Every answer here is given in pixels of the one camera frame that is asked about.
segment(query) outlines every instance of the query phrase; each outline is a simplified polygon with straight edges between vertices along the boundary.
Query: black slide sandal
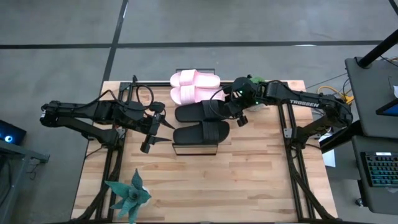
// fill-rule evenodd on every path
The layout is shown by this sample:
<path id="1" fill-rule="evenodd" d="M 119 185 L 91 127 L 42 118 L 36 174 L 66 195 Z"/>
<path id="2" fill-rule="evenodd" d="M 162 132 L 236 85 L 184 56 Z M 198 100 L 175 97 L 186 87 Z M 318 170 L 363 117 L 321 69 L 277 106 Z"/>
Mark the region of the black slide sandal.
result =
<path id="1" fill-rule="evenodd" d="M 226 121 L 201 122 L 200 124 L 177 128 L 173 133 L 175 144 L 218 144 L 229 134 L 229 124 Z"/>
<path id="2" fill-rule="evenodd" d="M 221 100 L 202 100 L 199 103 L 193 103 L 190 105 L 179 106 L 175 109 L 175 119 L 179 122 L 198 122 L 198 121 L 219 121 L 224 118 L 218 116 L 211 108 L 219 113 L 220 115 L 225 116 L 224 112 L 224 101 Z"/>

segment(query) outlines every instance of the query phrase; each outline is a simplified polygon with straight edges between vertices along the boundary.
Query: wooden table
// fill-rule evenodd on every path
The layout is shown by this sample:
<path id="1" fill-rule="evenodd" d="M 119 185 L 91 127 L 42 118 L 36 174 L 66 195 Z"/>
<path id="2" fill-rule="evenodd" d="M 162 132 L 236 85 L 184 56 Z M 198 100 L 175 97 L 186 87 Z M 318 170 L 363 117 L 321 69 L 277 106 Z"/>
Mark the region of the wooden table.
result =
<path id="1" fill-rule="evenodd" d="M 104 82 L 102 92 L 110 89 L 118 94 L 119 83 Z M 293 90 L 305 90 L 301 80 L 288 83 Z M 152 89 L 155 101 L 166 104 L 167 121 L 176 128 L 180 127 L 174 117 L 171 87 Z M 140 89 L 139 94 L 147 104 L 150 100 L 148 91 Z M 111 97 L 106 95 L 103 99 L 110 100 Z M 284 111 L 288 121 L 287 110 Z M 294 113 L 298 126 L 312 122 L 310 108 L 294 106 Z M 139 149 L 144 135 L 128 131 L 119 181 L 128 184 L 137 168 L 152 195 L 150 204 L 139 210 L 137 222 L 297 221 L 277 107 L 267 106 L 258 112 L 246 111 L 245 115 L 249 123 L 241 128 L 236 121 L 228 121 L 231 131 L 219 145 L 216 156 L 176 156 L 170 142 L 159 142 L 151 146 L 149 154 L 144 154 Z M 161 126 L 157 136 L 172 139 L 172 133 L 172 129 Z M 309 143 L 318 144 L 315 140 Z M 91 142 L 87 153 L 99 147 L 98 142 Z M 106 149 L 103 149 L 85 161 L 72 218 L 82 214 L 98 193 L 105 157 Z M 336 217 L 320 150 L 307 146 L 303 157 L 311 190 Z M 109 195 L 110 190 L 104 211 L 108 209 Z M 300 198 L 304 217 L 308 217 L 302 192 Z"/>

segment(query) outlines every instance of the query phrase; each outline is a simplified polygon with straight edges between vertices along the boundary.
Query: artificial plant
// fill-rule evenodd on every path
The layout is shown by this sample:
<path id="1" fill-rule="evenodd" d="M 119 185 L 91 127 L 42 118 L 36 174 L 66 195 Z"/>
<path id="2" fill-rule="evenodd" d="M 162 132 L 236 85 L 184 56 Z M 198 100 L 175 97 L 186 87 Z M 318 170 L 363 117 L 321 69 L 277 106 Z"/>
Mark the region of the artificial plant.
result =
<path id="1" fill-rule="evenodd" d="M 129 223 L 133 224 L 136 221 L 137 213 L 140 205 L 146 203 L 151 196 L 142 188 L 142 179 L 138 174 L 138 170 L 134 173 L 131 184 L 123 184 L 120 182 L 105 181 L 112 191 L 122 197 L 118 203 L 111 206 L 112 209 L 121 209 L 118 218 L 129 214 Z"/>

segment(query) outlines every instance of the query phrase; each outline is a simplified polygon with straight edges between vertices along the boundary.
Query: pink slide sandal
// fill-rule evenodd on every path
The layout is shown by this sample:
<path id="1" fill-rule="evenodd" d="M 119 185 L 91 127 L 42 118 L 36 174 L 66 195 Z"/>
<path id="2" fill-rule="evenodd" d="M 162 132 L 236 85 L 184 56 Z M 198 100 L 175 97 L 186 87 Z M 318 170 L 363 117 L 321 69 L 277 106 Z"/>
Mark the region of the pink slide sandal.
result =
<path id="1" fill-rule="evenodd" d="M 214 74 L 198 72 L 195 69 L 182 70 L 170 78 L 172 87 L 195 85 L 198 88 L 218 88 L 220 78 Z"/>
<path id="2" fill-rule="evenodd" d="M 216 91 L 218 90 L 201 89 L 190 85 L 173 88 L 172 91 L 170 91 L 170 95 L 175 104 L 188 105 L 201 102 L 202 100 L 210 100 L 211 96 L 213 96 Z M 224 101 L 224 93 L 220 91 L 213 97 L 213 100 Z"/>

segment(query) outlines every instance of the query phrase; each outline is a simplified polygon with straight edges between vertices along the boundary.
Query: keyboard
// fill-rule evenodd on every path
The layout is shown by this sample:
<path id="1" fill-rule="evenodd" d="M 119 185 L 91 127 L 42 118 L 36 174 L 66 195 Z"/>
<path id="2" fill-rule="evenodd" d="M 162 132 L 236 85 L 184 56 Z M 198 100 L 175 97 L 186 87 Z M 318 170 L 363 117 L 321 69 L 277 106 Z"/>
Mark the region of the keyboard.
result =
<path id="1" fill-rule="evenodd" d="M 371 187 L 398 187 L 398 153 L 362 152 Z"/>

